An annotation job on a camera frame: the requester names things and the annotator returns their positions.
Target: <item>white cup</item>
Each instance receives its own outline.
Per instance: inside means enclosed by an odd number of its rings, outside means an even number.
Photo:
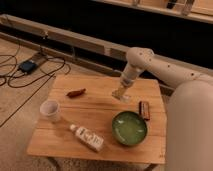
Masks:
[[[40,113],[51,122],[58,122],[61,117],[59,114],[59,104],[55,100],[46,100],[40,106]]]

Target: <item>gray floor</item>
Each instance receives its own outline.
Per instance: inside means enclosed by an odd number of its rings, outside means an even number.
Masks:
[[[17,45],[0,39],[0,55],[14,54]],[[21,47],[17,55],[18,61],[28,59],[35,52],[26,47]],[[92,70],[70,64],[72,70],[70,74],[89,74],[101,75]],[[54,63],[45,63],[42,68],[49,71],[56,67]],[[1,68],[0,74],[8,71],[9,68]],[[41,75],[38,70],[29,78],[14,82],[16,85],[21,85],[31,81]],[[34,91],[41,86],[47,78],[44,78],[31,86],[21,89],[12,89],[8,86],[0,87],[0,171],[50,171],[54,167],[43,157],[28,156],[26,148],[32,136],[37,119],[39,117],[39,106],[47,98],[48,92],[54,79],[50,79],[33,97],[18,110],[7,122],[10,115],[30,96]],[[77,159],[57,158],[62,170],[68,171],[96,171],[96,170],[143,170],[147,165],[117,163],[117,162],[102,162],[88,161]],[[155,171],[163,170],[163,166],[158,166]]]

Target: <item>bowl rim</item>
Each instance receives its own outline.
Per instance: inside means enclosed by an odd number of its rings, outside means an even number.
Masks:
[[[113,127],[113,123],[115,123],[115,121],[117,120],[117,118],[125,113],[129,113],[129,114],[132,114],[132,115],[135,115],[137,116],[137,118],[140,120],[140,122],[144,125],[144,130],[145,130],[145,136],[143,138],[141,138],[141,140],[135,144],[128,144],[128,143],[124,143],[122,141],[120,141],[117,137],[116,137],[116,131],[115,131],[115,128]],[[137,145],[139,143],[141,143],[147,136],[147,133],[148,133],[148,127],[147,127],[147,123],[145,122],[145,120],[143,119],[142,116],[140,116],[138,113],[134,112],[134,111],[129,111],[129,110],[125,110],[125,111],[122,111],[122,112],[119,112],[116,116],[114,116],[113,120],[112,120],[112,134],[114,136],[114,138],[120,142],[121,144],[124,144],[124,145],[127,145],[127,146],[134,146],[134,145]]]

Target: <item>wooden table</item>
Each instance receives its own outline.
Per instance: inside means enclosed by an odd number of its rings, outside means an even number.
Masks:
[[[27,153],[35,156],[164,164],[166,114],[157,80],[138,79],[128,90],[131,96],[129,103],[120,102],[111,96],[118,85],[118,77],[57,76],[49,99],[59,102],[62,120],[52,124],[40,118]],[[84,95],[73,99],[66,96],[69,91],[80,88],[86,88]],[[150,104],[148,135],[137,146],[123,146],[112,136],[111,121],[121,111],[138,112],[141,100]],[[105,140],[104,148],[96,153],[79,143],[68,129],[71,122],[102,136]]]

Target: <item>green plate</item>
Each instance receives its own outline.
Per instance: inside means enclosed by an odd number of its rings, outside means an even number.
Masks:
[[[120,143],[133,146],[144,140],[147,134],[147,125],[137,113],[124,111],[113,119],[112,132]]]

